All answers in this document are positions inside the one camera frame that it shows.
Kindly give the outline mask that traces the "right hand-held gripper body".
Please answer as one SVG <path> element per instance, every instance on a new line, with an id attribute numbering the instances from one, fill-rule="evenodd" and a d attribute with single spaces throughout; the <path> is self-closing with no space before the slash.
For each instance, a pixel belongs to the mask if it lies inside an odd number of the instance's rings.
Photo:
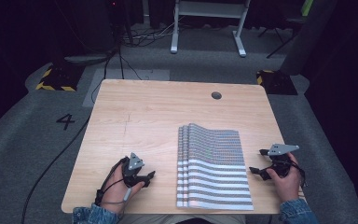
<path id="1" fill-rule="evenodd" d="M 268 151 L 272 161 L 271 169 L 279 176 L 287 176 L 290 168 L 295 165 L 287 153 L 298 149 L 298 145 L 273 144 Z"/>

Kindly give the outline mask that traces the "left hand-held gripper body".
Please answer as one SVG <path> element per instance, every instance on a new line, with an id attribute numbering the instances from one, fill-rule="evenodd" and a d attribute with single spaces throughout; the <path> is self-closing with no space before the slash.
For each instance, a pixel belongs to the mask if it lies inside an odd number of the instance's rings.
<path id="1" fill-rule="evenodd" d="M 135 153 L 131 153 L 129 157 L 125 157 L 122 165 L 122 176 L 127 187 L 133 187 L 137 183 L 145 181 L 144 176 L 138 176 L 144 166 L 144 162 Z"/>

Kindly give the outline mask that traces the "grey white striped cloth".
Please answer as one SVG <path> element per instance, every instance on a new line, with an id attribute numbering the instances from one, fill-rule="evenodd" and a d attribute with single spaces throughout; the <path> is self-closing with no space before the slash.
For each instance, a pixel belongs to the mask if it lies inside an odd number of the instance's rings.
<path id="1" fill-rule="evenodd" d="M 178 129 L 176 205 L 254 209 L 237 131 L 211 130 L 195 123 Z"/>

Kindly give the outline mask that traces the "grey flat stand foot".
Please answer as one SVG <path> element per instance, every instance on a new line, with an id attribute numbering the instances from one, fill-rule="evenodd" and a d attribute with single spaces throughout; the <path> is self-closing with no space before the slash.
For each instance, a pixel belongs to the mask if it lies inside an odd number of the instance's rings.
<path id="1" fill-rule="evenodd" d="M 86 55 L 66 56 L 64 59 L 73 65 L 89 66 L 99 63 L 105 63 L 115 55 L 114 52 L 108 51 L 103 53 L 92 53 Z"/>

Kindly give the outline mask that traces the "black chair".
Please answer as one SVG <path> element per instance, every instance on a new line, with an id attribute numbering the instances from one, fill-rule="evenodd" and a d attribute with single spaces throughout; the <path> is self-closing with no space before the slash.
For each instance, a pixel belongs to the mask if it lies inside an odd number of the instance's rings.
<path id="1" fill-rule="evenodd" d="M 257 16 L 259 26 L 265 28 L 260 35 L 263 35 L 267 30 L 274 30 L 282 41 L 280 46 L 267 56 L 268 59 L 297 36 L 307 21 L 308 12 L 310 10 L 310 7 L 307 6 L 307 1 L 308 0 L 260 0 L 261 11 Z M 283 40 L 278 30 L 286 29 L 292 31 L 292 36 L 287 40 Z"/>

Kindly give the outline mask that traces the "person's right hand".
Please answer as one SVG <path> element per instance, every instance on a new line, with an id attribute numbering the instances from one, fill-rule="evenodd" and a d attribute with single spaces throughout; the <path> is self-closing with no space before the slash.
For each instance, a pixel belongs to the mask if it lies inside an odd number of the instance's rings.
<path id="1" fill-rule="evenodd" d="M 267 172 L 283 203 L 297 200 L 299 198 L 298 193 L 301 183 L 301 174 L 296 167 L 291 166 L 285 177 L 280 177 L 273 169 L 267 169 Z"/>

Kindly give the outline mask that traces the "person's left hand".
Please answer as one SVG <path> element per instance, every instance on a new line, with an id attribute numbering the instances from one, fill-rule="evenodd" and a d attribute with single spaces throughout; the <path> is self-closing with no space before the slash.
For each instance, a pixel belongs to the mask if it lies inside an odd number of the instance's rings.
<path id="1" fill-rule="evenodd" d="M 142 189 L 142 184 L 138 183 L 129 188 L 122 180 L 122 164 L 112 173 L 103 189 L 101 207 L 116 214 L 122 214 L 129 200 Z"/>

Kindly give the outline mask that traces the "black yellow striped stand base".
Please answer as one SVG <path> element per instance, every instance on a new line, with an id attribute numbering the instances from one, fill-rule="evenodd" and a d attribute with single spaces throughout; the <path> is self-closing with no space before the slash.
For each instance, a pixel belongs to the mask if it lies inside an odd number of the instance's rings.
<path id="1" fill-rule="evenodd" d="M 62 68 L 50 65 L 35 88 L 47 91 L 77 91 L 77 84 L 84 70 L 84 66 L 70 65 Z"/>
<path id="2" fill-rule="evenodd" d="M 266 94 L 297 95 L 292 79 L 281 71 L 259 70 L 256 81 Z"/>

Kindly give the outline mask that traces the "white desk frame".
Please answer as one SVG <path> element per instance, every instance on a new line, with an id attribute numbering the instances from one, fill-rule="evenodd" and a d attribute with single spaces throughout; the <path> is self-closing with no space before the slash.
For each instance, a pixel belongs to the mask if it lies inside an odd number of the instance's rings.
<path id="1" fill-rule="evenodd" d="M 247 55 L 244 45 L 241 41 L 241 32 L 247 16 L 251 0 L 244 0 L 243 3 L 212 3 L 212 2 L 194 2 L 189 0 L 175 0 L 173 12 L 173 33 L 171 53 L 178 52 L 179 40 L 179 17 L 180 16 L 199 16 L 215 17 L 226 19 L 238 19 L 239 25 L 232 32 L 238 53 L 241 57 Z"/>

